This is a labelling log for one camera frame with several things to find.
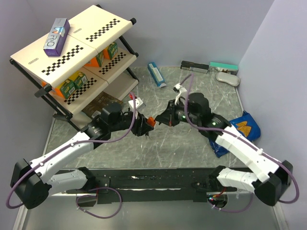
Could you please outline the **orange black padlock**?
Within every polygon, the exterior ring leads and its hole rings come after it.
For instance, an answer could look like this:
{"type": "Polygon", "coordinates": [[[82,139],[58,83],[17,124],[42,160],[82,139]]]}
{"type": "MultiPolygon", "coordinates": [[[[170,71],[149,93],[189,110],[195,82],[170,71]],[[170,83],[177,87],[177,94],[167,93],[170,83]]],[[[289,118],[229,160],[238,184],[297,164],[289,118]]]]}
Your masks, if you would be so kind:
{"type": "Polygon", "coordinates": [[[147,126],[148,126],[148,132],[147,132],[146,136],[148,138],[150,138],[150,132],[154,130],[156,120],[153,117],[150,116],[150,117],[148,117],[146,123],[147,123],[147,126]]]}

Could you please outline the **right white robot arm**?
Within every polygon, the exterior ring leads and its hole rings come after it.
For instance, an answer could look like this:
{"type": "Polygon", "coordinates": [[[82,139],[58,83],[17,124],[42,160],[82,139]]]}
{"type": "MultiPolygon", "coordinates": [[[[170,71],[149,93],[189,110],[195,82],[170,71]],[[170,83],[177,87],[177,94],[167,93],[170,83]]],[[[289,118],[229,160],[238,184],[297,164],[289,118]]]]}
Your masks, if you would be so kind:
{"type": "Polygon", "coordinates": [[[293,166],[267,156],[221,115],[211,112],[209,101],[202,93],[192,93],[188,99],[180,96],[170,100],[156,121],[170,127],[180,122],[190,123],[208,140],[225,148],[251,171],[242,172],[217,167],[210,178],[210,187],[220,191],[233,187],[254,193],[263,203],[274,206],[291,184],[293,166]]]}

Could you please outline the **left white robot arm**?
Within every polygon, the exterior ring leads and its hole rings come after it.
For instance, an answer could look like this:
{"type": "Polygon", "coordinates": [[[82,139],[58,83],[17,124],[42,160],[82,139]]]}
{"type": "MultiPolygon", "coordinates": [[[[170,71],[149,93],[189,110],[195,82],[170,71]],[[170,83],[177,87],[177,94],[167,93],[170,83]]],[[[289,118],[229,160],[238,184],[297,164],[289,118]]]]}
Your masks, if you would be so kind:
{"type": "Polygon", "coordinates": [[[49,196],[65,190],[91,192],[95,186],[95,176],[89,169],[81,167],[63,174],[59,174],[59,170],[101,144],[112,143],[112,132],[126,130],[138,137],[147,136],[154,125],[154,118],[145,117],[136,108],[123,112],[120,104],[111,103],[58,148],[30,162],[25,159],[16,162],[10,183],[11,193],[16,193],[27,209],[33,209],[49,196]]]}

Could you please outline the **blue long box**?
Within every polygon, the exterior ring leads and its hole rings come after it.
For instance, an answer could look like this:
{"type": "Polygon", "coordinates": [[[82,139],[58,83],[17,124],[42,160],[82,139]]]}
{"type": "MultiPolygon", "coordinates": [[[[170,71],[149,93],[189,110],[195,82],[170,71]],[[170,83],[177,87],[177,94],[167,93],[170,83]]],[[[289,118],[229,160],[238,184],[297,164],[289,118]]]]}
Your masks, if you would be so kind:
{"type": "Polygon", "coordinates": [[[154,82],[156,83],[158,88],[163,88],[166,86],[165,79],[160,73],[158,67],[154,62],[150,62],[148,65],[148,70],[150,72],[151,77],[153,78],[154,82]]]}

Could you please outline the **brown paper package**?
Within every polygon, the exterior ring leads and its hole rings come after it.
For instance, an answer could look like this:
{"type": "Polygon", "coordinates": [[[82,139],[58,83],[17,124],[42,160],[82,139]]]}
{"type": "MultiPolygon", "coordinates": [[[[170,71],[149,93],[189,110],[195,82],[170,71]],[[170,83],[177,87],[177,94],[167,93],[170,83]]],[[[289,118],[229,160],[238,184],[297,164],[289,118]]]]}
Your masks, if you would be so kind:
{"type": "Polygon", "coordinates": [[[101,114],[104,107],[111,103],[123,104],[123,102],[105,92],[101,92],[96,96],[85,108],[82,109],[89,118],[94,118],[95,116],[101,114]]]}

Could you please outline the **black long box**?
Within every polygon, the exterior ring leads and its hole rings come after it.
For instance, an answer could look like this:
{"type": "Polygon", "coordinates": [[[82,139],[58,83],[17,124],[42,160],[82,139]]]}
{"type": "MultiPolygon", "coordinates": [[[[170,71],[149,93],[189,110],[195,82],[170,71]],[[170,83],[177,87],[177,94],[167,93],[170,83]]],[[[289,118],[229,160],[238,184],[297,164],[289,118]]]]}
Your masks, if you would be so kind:
{"type": "Polygon", "coordinates": [[[199,64],[199,63],[194,63],[190,61],[182,61],[181,62],[181,69],[188,70],[188,71],[194,71],[194,72],[199,72],[199,73],[207,73],[209,70],[209,65],[206,64],[199,64]]]}

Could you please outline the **grey oval case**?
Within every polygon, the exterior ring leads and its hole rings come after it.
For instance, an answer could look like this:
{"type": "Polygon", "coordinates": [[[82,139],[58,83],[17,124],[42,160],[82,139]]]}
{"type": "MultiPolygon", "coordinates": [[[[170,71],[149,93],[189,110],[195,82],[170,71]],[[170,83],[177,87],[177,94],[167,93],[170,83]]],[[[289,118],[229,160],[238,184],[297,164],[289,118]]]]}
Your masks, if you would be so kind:
{"type": "Polygon", "coordinates": [[[238,86],[241,83],[241,79],[238,76],[225,72],[218,72],[216,74],[216,79],[220,82],[227,83],[234,87],[238,86]]]}

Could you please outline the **teal white box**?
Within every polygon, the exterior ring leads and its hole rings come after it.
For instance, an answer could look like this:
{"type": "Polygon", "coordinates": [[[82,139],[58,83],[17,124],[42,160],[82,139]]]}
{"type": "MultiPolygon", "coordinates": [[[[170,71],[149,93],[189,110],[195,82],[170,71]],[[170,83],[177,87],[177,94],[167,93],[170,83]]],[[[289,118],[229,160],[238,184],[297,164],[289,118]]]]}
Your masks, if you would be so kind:
{"type": "Polygon", "coordinates": [[[236,75],[237,72],[238,72],[238,66],[237,65],[231,65],[231,64],[219,63],[219,62],[210,62],[209,71],[225,72],[225,73],[228,73],[228,74],[236,75]]]}

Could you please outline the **green scrub daddy box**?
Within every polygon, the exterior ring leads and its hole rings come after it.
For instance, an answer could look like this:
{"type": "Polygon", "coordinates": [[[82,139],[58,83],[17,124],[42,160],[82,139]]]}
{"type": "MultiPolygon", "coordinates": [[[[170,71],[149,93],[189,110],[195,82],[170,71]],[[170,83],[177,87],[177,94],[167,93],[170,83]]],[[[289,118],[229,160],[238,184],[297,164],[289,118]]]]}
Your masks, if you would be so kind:
{"type": "Polygon", "coordinates": [[[75,89],[80,89],[85,83],[88,82],[87,76],[81,71],[77,71],[69,77],[73,81],[75,89]]]}
{"type": "Polygon", "coordinates": [[[55,88],[55,94],[64,99],[68,99],[75,92],[75,84],[71,79],[66,79],[55,88]]]}

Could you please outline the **orange green box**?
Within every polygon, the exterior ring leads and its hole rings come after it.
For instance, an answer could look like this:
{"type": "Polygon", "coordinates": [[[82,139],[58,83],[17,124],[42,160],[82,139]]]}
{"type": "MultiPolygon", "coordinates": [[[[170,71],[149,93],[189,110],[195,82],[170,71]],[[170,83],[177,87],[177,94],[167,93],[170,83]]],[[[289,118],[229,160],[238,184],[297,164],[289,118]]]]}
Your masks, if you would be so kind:
{"type": "Polygon", "coordinates": [[[89,60],[85,66],[86,67],[102,67],[104,61],[103,51],[99,52],[94,58],[89,60]]]}
{"type": "Polygon", "coordinates": [[[117,54],[117,52],[118,52],[118,45],[116,42],[112,42],[103,50],[103,55],[104,58],[112,60],[114,56],[117,54]]]}

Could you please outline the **beige checkered shelf rack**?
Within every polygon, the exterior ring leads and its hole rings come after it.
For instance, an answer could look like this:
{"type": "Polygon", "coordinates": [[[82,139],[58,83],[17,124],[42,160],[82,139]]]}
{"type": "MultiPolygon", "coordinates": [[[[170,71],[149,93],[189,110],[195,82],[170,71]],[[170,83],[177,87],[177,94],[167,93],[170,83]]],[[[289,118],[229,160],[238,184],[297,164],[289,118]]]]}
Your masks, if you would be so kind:
{"type": "Polygon", "coordinates": [[[121,100],[137,86],[138,78],[130,66],[138,54],[123,36],[136,20],[123,19],[93,5],[71,18],[69,23],[71,28],[59,57],[48,57],[43,51],[45,35],[13,54],[10,63],[38,88],[36,97],[55,110],[55,119],[66,121],[79,130],[90,122],[83,109],[101,92],[121,100]],[[104,59],[101,67],[86,65],[117,39],[123,47],[113,59],[104,59]],[[51,94],[77,71],[83,72],[88,79],[81,89],[68,99],[51,94]]]}

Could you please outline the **green Scrub Daddy box front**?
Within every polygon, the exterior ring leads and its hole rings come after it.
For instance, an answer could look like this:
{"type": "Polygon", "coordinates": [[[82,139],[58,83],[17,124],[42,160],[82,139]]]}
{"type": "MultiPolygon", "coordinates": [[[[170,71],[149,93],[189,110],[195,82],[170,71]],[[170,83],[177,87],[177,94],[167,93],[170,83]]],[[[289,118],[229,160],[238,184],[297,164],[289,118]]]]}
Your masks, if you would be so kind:
{"type": "Polygon", "coordinates": [[[75,84],[71,79],[66,79],[55,88],[55,94],[64,99],[68,99],[75,92],[75,84]]]}

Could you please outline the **purple silver box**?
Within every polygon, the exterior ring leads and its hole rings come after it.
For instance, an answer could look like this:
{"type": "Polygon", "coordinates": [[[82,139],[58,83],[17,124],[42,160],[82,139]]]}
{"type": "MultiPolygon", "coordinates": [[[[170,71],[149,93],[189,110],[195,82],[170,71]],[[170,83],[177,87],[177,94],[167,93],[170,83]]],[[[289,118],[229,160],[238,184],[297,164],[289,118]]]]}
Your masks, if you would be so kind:
{"type": "Polygon", "coordinates": [[[61,55],[69,30],[70,24],[67,18],[55,19],[43,47],[48,57],[61,55]]]}

